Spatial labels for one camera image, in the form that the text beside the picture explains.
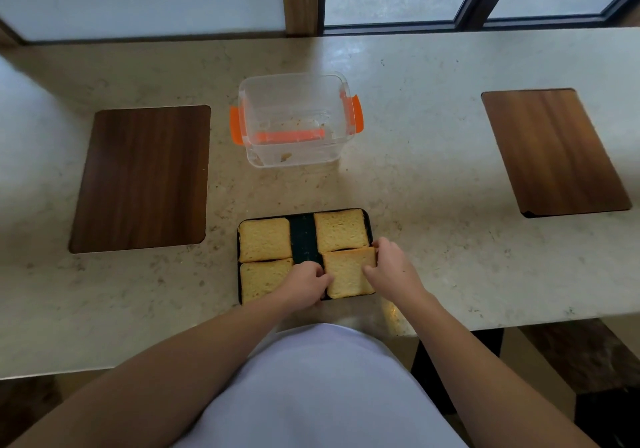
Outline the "person's right hand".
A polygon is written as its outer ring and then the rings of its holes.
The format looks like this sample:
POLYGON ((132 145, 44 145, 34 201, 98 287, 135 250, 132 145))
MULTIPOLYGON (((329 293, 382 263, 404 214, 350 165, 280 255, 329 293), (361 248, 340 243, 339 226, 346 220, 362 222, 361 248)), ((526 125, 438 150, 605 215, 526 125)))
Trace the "person's right hand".
POLYGON ((374 241, 377 252, 377 265, 385 273, 385 288, 374 289, 383 298, 402 307, 422 298, 426 289, 419 274, 404 251, 385 237, 374 241))

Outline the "person's left hand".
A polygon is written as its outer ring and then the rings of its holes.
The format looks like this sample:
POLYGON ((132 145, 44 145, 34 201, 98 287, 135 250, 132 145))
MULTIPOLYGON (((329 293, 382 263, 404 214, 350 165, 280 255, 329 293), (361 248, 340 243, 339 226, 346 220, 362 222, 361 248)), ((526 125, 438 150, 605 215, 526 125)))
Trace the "person's left hand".
POLYGON ((287 313, 294 313, 315 305, 324 296, 328 288, 309 288, 299 282, 299 264, 291 271, 274 291, 287 313))

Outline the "toasted bread slice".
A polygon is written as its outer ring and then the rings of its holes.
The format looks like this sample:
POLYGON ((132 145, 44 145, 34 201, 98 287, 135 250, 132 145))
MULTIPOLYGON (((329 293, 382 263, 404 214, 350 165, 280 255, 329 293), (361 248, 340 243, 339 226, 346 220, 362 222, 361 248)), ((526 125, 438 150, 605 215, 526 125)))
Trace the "toasted bread slice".
POLYGON ((241 304, 245 305, 275 290, 293 265, 292 258, 242 264, 239 269, 241 304))
POLYGON ((239 262, 292 258, 291 225, 287 218, 245 220, 238 227, 239 262))
POLYGON ((363 266, 377 265, 374 247, 332 251, 322 256, 325 272, 333 276, 333 282, 327 288, 329 298, 341 299, 374 293, 362 270, 363 266))
POLYGON ((366 248, 370 244, 362 209, 317 212, 313 217, 317 250, 321 254, 366 248))

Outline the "person's left forearm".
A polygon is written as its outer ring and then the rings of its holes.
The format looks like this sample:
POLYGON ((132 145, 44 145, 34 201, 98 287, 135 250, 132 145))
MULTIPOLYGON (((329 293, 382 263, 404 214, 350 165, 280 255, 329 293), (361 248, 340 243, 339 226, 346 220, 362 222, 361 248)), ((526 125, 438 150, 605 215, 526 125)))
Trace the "person's left forearm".
POLYGON ((166 448, 280 321, 315 302, 282 287, 166 339, 80 389, 9 448, 166 448))

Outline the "person's right forearm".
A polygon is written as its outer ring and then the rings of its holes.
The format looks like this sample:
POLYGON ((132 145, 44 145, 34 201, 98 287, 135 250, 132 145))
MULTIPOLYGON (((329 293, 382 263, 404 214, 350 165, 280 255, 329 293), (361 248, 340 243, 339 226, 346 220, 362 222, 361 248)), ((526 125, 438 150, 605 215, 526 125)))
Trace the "person's right forearm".
POLYGON ((599 448, 426 290, 390 301, 418 334, 476 448, 599 448))

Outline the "black rectangular tray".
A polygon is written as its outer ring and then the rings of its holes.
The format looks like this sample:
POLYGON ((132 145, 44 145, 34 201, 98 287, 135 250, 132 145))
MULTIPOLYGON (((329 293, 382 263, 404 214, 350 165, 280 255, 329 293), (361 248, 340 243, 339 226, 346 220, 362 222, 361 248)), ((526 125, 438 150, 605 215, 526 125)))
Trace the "black rectangular tray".
POLYGON ((366 231, 369 245, 373 241, 373 233, 369 214, 363 208, 343 208, 326 211, 297 213, 273 217, 249 218, 243 220, 237 227, 237 300, 240 305, 244 303, 243 297, 243 280, 241 279, 241 262, 239 257, 242 252, 241 226, 246 222, 255 222, 256 220, 271 220, 273 218, 286 218, 290 225, 290 242, 292 248, 292 259, 295 264, 304 262, 305 260, 315 261, 324 266, 321 253, 317 249, 316 225, 314 214, 316 213, 339 213, 343 211, 359 210, 363 217, 364 228, 366 231))

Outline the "person's white shirt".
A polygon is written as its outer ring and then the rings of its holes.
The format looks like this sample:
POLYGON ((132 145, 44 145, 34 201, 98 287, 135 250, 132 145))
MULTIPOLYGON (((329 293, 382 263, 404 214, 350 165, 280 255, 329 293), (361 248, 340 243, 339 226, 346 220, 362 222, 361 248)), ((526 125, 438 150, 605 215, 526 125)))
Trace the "person's white shirt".
POLYGON ((269 335, 174 448, 467 448, 379 340, 335 324, 269 335))

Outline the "clear plastic container orange clips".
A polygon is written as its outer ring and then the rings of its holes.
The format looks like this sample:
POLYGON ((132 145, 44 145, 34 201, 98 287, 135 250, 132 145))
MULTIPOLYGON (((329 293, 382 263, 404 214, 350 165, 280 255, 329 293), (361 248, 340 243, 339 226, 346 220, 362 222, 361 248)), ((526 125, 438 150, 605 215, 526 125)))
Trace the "clear plastic container orange clips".
POLYGON ((239 84, 229 127, 253 167, 317 165, 339 160, 364 116, 340 72, 271 74, 239 84))

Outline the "dark wooden placemat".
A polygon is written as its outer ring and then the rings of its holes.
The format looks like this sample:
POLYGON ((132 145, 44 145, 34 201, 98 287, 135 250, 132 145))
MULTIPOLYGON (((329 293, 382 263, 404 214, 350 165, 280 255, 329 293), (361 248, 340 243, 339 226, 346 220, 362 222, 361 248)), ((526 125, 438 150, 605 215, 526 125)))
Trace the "dark wooden placemat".
POLYGON ((68 243, 74 254, 201 243, 211 108, 101 110, 68 243))
POLYGON ((632 208, 574 88, 486 91, 481 100, 525 218, 632 208))

